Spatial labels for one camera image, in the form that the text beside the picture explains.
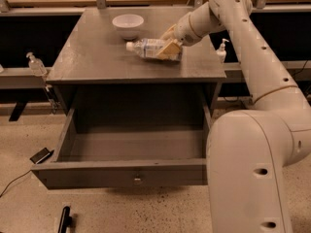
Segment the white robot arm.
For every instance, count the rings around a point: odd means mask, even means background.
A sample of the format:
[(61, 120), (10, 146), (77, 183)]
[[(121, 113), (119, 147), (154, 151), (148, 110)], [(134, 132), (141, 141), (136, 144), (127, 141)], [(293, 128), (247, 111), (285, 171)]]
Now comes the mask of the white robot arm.
[(207, 141), (213, 233), (293, 233), (283, 169), (311, 152), (311, 107), (249, 18), (250, 0), (208, 0), (163, 35), (158, 57), (229, 33), (252, 108), (227, 113)]

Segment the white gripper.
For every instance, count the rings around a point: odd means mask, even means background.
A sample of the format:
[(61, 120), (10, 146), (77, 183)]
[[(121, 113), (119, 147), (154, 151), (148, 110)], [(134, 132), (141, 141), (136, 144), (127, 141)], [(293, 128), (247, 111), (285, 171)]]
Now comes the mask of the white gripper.
[(182, 54), (182, 44), (184, 46), (192, 46), (195, 44), (196, 35), (190, 26), (190, 18), (182, 17), (176, 25), (168, 28), (160, 37), (164, 42), (156, 53), (156, 57), (161, 60), (180, 60)]

